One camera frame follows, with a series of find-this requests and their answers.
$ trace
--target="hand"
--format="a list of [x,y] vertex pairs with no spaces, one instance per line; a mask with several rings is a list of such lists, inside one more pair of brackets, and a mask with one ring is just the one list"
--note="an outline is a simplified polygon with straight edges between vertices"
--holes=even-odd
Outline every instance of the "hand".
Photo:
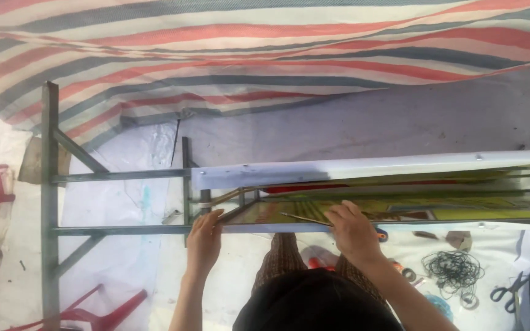
[[220,255],[222,224],[218,218],[224,209],[200,216],[187,237],[187,271],[191,277],[206,279]]
[[366,269],[387,262],[379,248],[378,234],[359,207],[348,200],[334,205],[325,213],[333,223],[337,248],[358,269]]

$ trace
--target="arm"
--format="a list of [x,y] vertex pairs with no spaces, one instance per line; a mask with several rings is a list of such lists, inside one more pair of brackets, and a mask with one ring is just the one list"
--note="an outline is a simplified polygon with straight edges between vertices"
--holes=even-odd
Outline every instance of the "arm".
[[331,230],[339,250],[379,289],[407,331],[457,331],[382,254],[375,229],[356,204],[344,200],[325,216],[334,225]]
[[181,279],[179,299],[175,305],[169,331],[202,331],[202,296],[205,281],[220,253],[222,225],[214,210],[197,219],[187,237],[187,269]]

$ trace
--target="plaid pants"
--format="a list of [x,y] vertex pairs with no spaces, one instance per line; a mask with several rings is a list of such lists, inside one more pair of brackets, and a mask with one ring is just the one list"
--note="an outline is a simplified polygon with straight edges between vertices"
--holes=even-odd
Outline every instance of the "plaid pants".
[[[300,257],[295,233],[276,233],[271,241],[271,250],[265,255],[261,269],[255,276],[253,293],[271,279],[297,270],[308,268]],[[382,305],[388,307],[378,288],[341,254],[335,272],[349,279]]]

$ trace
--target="black wire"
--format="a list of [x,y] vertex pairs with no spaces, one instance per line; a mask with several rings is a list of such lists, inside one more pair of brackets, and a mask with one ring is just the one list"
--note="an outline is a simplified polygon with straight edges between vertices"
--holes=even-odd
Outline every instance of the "black wire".
[[441,297],[445,300],[457,293],[473,300],[476,282],[484,276],[480,262],[470,254],[459,250],[425,256],[422,265],[429,277],[437,278],[437,286]]

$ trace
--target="red white blue striped tarp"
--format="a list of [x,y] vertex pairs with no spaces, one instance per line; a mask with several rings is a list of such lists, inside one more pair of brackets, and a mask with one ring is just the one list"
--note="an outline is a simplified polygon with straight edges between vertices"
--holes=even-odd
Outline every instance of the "red white blue striped tarp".
[[0,0],[0,118],[95,148],[124,125],[530,66],[530,0]]

